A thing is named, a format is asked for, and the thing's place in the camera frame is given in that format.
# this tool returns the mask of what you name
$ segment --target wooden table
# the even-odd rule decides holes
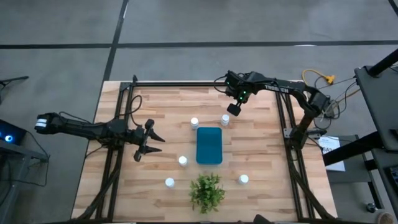
[[[113,119],[119,84],[105,82],[96,122]],[[142,107],[134,114],[134,119],[138,123],[154,119],[156,133],[166,142],[149,141],[149,146],[163,151],[147,154],[140,162],[132,157],[137,146],[125,146],[115,221],[252,222],[256,214],[271,221],[297,220],[275,93],[260,91],[252,95],[242,106],[241,114],[230,116],[229,125],[225,127],[220,124],[221,115],[228,113],[226,108],[233,99],[212,87],[142,87],[135,88],[134,95],[143,97]],[[294,98],[292,103],[299,121],[303,111]],[[199,119],[200,126],[223,130],[221,165],[199,166],[196,163],[196,132],[190,126],[192,117]],[[99,146],[97,142],[90,142],[88,152]],[[178,165],[179,156],[188,158],[187,167]],[[319,148],[305,146],[303,157],[311,190],[328,212],[336,216]],[[98,193],[105,158],[106,150],[102,149],[86,159],[72,217],[79,216]],[[219,212],[201,215],[198,210],[192,210],[188,196],[190,181],[199,174],[211,172],[222,177],[226,196],[218,207]],[[249,176],[247,185],[237,183],[241,174]],[[164,181],[168,177],[175,179],[174,189],[166,188]],[[302,192],[300,198],[306,210]]]

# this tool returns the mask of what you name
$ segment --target blue light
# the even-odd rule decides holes
[[[12,142],[12,140],[14,139],[12,136],[8,135],[4,138],[6,140],[6,142]]]

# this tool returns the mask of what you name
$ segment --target small white cup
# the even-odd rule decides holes
[[[165,181],[166,187],[168,188],[173,188],[174,187],[174,179],[173,178],[167,178]]]
[[[247,184],[248,182],[249,182],[249,177],[246,175],[246,174],[243,174],[243,175],[241,175],[240,177],[239,177],[239,180],[238,180],[238,182],[240,183],[240,184]]]
[[[227,126],[228,123],[229,123],[229,116],[228,116],[227,114],[224,114],[224,115],[221,117],[221,125]]]
[[[199,120],[198,120],[198,118],[192,118],[192,119],[191,119],[191,127],[192,127],[193,130],[198,129],[198,127],[199,127]]]
[[[185,167],[188,164],[188,159],[185,156],[180,156],[178,159],[180,166]]]

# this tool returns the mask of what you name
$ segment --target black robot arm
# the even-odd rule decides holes
[[[45,113],[37,116],[35,130],[40,134],[65,133],[74,136],[97,140],[104,147],[110,146],[115,141],[125,141],[138,145],[134,160],[139,162],[142,155],[162,150],[147,146],[147,138],[156,141],[164,140],[154,132],[154,120],[148,119],[145,129],[138,126],[136,129],[128,129],[123,119],[112,119],[106,123],[87,123],[75,119],[65,118],[57,113]]]
[[[228,106],[228,112],[237,116],[241,112],[241,105],[248,102],[251,94],[260,90],[270,90],[294,96],[304,110],[304,117],[300,124],[290,132],[289,143],[292,147],[302,148],[307,140],[307,129],[314,118],[322,114],[330,106],[330,98],[314,87],[304,82],[291,82],[267,78],[257,72],[234,73],[228,71],[225,75],[225,94],[232,96],[237,102]]]

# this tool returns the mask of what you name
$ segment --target gray floor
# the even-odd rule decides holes
[[[111,43],[122,0],[0,0],[0,44]],[[386,0],[300,2],[276,0],[130,0],[120,43],[203,41],[394,40],[398,17]],[[227,70],[255,70],[268,77],[300,79],[315,68],[353,77],[355,67],[372,65],[396,45],[330,47],[229,47],[190,49],[119,49],[110,80],[213,80]],[[2,93],[0,118],[33,131],[40,113],[67,111],[92,120],[109,49],[0,50],[0,78],[28,75]],[[308,74],[313,83],[316,75]],[[325,88],[338,96],[350,83]],[[333,122],[330,134],[374,131],[360,93]],[[46,188],[26,186],[13,223],[43,223],[70,218],[87,141],[56,134],[38,135],[51,154]],[[45,169],[29,177],[43,181]],[[375,222],[364,204],[366,184],[332,185],[340,218]],[[387,211],[392,212],[385,192]]]

